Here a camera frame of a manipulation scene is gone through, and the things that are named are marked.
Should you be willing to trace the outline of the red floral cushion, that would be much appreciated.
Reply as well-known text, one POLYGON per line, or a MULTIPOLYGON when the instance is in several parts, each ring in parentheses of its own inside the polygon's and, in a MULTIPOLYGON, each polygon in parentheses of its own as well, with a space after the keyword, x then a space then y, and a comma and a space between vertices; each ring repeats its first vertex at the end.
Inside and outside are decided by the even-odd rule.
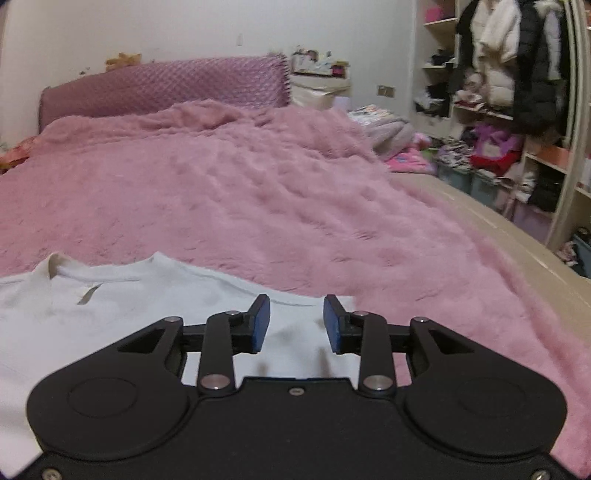
POLYGON ((0 174, 3 175, 9 170, 24 163, 31 155, 31 151, 37 142, 37 137, 32 136, 22 140, 16 146, 1 152, 0 174))

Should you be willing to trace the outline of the white puffer jacket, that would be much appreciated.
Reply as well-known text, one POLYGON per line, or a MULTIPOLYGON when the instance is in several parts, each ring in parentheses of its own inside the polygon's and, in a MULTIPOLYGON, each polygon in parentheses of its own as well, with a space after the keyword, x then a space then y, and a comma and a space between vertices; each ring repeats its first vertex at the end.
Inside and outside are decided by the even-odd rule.
POLYGON ((513 106, 520 22, 519 2, 513 0, 479 1, 471 21, 473 65, 495 108, 513 106))

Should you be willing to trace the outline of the pink fluffy blanket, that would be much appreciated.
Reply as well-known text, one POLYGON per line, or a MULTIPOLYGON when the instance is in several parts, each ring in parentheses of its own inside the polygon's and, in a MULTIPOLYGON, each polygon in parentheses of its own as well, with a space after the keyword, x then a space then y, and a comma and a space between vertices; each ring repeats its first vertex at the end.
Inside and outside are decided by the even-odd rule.
POLYGON ((175 259, 284 292, 428 316, 555 381, 554 448, 590 472, 590 352, 517 266, 445 203, 406 187, 344 113, 193 101, 52 122, 1 178, 1 272, 45 257, 175 259))

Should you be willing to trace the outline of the white nightstand with clutter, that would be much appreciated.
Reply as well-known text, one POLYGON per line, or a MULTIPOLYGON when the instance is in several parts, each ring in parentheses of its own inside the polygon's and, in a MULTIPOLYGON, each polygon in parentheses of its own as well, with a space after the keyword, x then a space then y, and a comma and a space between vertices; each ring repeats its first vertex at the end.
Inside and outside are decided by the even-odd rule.
POLYGON ((349 61, 297 46, 290 55, 290 101, 317 110, 351 108, 349 61))

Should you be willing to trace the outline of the purple quilted headboard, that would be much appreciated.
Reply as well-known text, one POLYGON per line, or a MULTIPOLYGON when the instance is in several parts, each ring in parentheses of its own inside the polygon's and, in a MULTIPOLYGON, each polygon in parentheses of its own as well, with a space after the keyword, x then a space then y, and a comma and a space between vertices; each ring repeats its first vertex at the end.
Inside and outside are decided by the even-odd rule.
POLYGON ((148 114, 176 103, 214 100, 242 108, 290 104, 290 68, 280 55, 200 58, 82 76, 43 90, 38 129, 67 116, 148 114))

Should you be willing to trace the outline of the yellow plush on headboard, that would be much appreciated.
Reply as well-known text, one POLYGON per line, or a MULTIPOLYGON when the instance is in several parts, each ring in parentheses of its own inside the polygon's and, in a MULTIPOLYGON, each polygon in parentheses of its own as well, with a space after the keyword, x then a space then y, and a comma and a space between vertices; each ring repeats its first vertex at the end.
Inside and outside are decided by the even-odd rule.
POLYGON ((105 71, 109 72, 130 66, 137 66, 141 64, 141 60, 142 55, 140 53, 126 54, 120 52, 116 57, 109 58, 105 61, 105 71))

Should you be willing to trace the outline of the teal storage bin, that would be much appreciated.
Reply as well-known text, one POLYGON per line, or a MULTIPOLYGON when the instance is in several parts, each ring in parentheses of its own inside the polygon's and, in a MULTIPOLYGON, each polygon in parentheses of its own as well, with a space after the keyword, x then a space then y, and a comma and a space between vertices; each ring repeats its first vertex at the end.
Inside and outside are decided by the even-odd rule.
POLYGON ((498 196, 498 178, 487 170, 468 170, 436 163, 437 177, 444 183, 470 195, 481 204, 494 209, 498 196))

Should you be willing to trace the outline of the white printed sweatshirt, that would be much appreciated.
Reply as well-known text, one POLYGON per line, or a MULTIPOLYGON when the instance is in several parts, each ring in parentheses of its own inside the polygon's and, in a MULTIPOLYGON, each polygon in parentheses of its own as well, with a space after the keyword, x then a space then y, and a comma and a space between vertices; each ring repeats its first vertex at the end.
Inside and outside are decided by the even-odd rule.
POLYGON ((52 254, 1 280, 1 471, 20 473, 40 453, 26 419, 32 388, 47 375, 164 317, 202 324, 270 297, 263 350, 235 357, 246 376, 359 378, 359 359, 329 347, 322 297, 272 290, 160 253, 128 265, 87 266, 52 254))

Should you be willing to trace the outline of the grey folded blanket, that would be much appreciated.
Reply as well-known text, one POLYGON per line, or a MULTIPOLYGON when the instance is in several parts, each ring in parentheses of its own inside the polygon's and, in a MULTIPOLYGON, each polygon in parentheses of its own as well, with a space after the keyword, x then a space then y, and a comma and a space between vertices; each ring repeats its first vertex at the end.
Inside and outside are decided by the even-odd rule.
POLYGON ((404 116, 377 105, 349 111, 349 119, 360 124, 378 158, 388 161, 413 143, 415 127, 404 116))

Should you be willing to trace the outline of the beige mattress edge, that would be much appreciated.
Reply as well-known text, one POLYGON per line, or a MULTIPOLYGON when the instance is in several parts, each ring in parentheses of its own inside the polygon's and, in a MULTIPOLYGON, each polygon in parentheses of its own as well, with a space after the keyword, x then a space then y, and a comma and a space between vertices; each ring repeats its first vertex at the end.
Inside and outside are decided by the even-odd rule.
POLYGON ((527 282, 561 318, 563 326, 579 339, 590 341, 590 281, 564 265, 559 258, 510 221, 468 194, 434 176, 395 173, 405 187, 438 200, 493 241, 519 266, 527 282))

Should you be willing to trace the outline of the black hanging coat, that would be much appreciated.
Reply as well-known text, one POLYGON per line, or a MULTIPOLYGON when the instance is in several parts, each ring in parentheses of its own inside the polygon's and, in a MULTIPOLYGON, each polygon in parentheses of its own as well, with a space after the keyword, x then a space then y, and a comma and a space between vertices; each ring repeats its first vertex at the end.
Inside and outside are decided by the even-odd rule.
POLYGON ((520 1, 514 121, 530 136, 559 124, 564 110, 568 62, 568 25, 561 1, 520 1))

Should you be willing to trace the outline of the open wardrobe shelf unit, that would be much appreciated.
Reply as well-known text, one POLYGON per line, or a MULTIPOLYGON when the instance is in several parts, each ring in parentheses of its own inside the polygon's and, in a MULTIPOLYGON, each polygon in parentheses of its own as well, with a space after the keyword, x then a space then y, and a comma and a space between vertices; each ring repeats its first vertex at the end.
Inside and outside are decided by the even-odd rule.
POLYGON ((416 5, 415 126, 436 142, 435 162, 487 170, 495 210, 581 276, 590 273, 590 5, 561 1, 568 25, 565 106, 559 124, 522 133, 510 108, 487 103, 473 65, 479 1, 416 5))

